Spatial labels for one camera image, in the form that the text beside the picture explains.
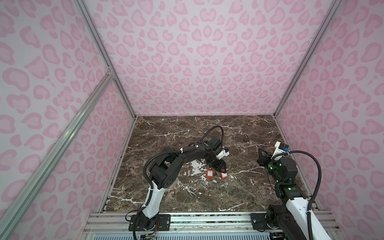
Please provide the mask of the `red padlock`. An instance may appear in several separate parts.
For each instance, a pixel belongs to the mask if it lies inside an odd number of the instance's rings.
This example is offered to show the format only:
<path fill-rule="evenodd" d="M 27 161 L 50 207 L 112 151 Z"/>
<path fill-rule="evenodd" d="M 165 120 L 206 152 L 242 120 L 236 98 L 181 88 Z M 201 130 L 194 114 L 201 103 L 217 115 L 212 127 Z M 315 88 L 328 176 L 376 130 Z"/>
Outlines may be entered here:
<path fill-rule="evenodd" d="M 221 176 L 221 179 L 226 179 L 229 177 L 229 174 L 228 174 L 227 170 L 221 170 L 220 176 Z"/>
<path fill-rule="evenodd" d="M 214 176 L 215 176 L 215 172 L 214 172 L 214 170 L 208 169 L 208 170 L 207 170 L 207 173 L 206 173 L 206 177 L 207 177 L 207 179 L 213 179 Z"/>

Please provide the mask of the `small black padlock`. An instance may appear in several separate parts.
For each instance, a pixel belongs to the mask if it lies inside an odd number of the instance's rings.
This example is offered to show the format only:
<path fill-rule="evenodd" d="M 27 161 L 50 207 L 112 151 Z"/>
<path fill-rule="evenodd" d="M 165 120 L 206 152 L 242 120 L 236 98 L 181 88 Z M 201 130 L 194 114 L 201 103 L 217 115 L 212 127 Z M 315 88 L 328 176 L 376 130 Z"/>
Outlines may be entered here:
<path fill-rule="evenodd" d="M 248 143 L 250 141 L 250 136 L 249 135 L 244 135 L 243 140 Z"/>

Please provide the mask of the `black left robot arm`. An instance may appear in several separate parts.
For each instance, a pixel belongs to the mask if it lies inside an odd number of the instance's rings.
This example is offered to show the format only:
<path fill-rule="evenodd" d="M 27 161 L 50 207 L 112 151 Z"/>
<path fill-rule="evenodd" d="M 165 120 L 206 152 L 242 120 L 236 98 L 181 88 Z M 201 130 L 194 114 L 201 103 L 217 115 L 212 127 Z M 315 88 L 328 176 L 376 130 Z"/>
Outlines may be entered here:
<path fill-rule="evenodd" d="M 143 168 L 145 180 L 149 183 L 146 200 L 130 219 L 130 231 L 151 231 L 160 222 L 159 212 L 167 188 L 176 181 L 183 165 L 192 161 L 204 160 L 212 170 L 219 174 L 227 173 L 224 157 L 229 156 L 229 148 L 222 141 L 212 138 L 200 140 L 186 148 L 165 148 L 148 160 Z"/>

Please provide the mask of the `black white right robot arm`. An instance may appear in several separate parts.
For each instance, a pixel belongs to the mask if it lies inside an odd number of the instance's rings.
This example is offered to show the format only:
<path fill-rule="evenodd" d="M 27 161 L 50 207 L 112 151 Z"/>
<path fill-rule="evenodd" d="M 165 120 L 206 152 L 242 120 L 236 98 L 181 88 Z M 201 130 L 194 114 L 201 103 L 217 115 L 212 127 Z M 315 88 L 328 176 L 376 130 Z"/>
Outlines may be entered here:
<path fill-rule="evenodd" d="M 309 199 L 296 183 L 297 163 L 290 155 L 303 154 L 311 158 L 318 169 L 318 177 L 313 194 Z M 291 151 L 286 145 L 277 147 L 274 154 L 258 149 L 259 166 L 265 168 L 275 181 L 275 193 L 281 205 L 270 205 L 266 213 L 266 225 L 280 229 L 287 240 L 330 240 L 331 237 L 315 216 L 312 205 L 319 192 L 322 170 L 319 161 L 310 153 Z"/>

